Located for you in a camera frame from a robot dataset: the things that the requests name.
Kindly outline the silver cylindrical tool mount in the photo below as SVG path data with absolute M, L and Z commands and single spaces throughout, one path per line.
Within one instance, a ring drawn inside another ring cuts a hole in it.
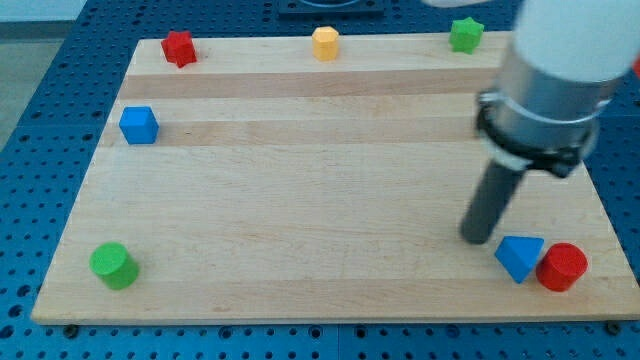
M 600 81 L 561 77 L 507 47 L 492 86 L 479 93 L 478 134 L 498 164 L 567 177 L 597 142 L 597 117 L 620 76 Z

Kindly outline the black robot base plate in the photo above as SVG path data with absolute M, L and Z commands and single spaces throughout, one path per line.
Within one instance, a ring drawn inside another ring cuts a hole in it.
M 280 17 L 380 15 L 384 13 L 383 0 L 278 0 Z

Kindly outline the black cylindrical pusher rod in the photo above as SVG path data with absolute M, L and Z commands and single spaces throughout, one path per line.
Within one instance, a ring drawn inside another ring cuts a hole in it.
M 523 170 L 489 162 L 459 226 L 465 241 L 481 245 L 489 240 L 523 177 Z

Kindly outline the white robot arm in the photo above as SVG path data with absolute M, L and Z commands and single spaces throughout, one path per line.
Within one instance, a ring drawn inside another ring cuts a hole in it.
M 485 243 L 526 172 L 567 177 L 594 148 L 598 117 L 639 55 L 636 1 L 527 0 L 476 131 L 490 153 L 459 231 Z

